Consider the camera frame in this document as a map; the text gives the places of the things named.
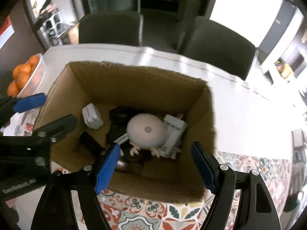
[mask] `chair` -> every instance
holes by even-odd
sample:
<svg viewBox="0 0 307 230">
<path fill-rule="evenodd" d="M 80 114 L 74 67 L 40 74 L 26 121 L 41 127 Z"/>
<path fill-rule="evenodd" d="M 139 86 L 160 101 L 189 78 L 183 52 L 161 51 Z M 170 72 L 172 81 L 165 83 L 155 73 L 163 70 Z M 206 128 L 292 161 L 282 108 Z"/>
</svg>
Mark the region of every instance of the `chair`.
<svg viewBox="0 0 307 230">
<path fill-rule="evenodd" d="M 194 18 L 191 32 L 183 40 L 179 53 L 212 64 L 243 80 L 256 60 L 256 48 L 251 42 L 202 16 Z"/>
<path fill-rule="evenodd" d="M 79 43 L 141 46 L 143 15 L 137 12 L 99 11 L 81 18 Z"/>
</svg>

